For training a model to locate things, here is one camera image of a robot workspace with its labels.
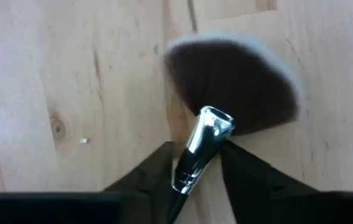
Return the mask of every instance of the wooden plank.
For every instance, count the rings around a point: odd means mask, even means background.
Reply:
[[[170,139],[162,12],[0,1],[0,190],[101,190]]]
[[[194,0],[197,21],[276,10],[277,0]]]
[[[302,179],[353,190],[353,2],[280,1],[278,8],[306,88],[307,140],[294,146]]]

